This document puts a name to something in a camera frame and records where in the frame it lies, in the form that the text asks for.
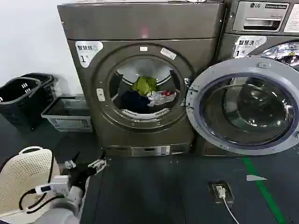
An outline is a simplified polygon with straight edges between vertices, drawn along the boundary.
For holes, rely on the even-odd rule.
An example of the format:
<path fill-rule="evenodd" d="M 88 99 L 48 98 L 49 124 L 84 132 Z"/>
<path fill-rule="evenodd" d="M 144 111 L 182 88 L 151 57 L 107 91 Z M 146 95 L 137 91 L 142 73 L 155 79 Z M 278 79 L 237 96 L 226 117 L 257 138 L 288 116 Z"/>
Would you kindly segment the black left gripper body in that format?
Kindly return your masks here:
<path fill-rule="evenodd" d="M 87 164 L 79 164 L 71 168 L 69 171 L 71 186 L 85 187 L 87 179 L 95 175 L 96 171 L 96 168 L 89 167 Z"/>

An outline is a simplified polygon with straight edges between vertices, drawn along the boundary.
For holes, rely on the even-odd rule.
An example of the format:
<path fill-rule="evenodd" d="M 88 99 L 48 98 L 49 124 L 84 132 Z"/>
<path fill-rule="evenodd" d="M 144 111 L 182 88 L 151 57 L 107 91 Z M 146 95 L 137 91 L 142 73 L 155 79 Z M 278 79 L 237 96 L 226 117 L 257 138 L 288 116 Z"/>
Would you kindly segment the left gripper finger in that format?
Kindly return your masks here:
<path fill-rule="evenodd" d="M 80 152 L 77 152 L 70 160 L 64 162 L 66 169 L 72 169 L 76 167 L 76 161 L 80 155 Z"/>
<path fill-rule="evenodd" d="M 88 171 L 91 174 L 98 174 L 109 166 L 111 158 L 107 156 L 106 151 L 102 151 L 99 158 L 88 165 Z"/>

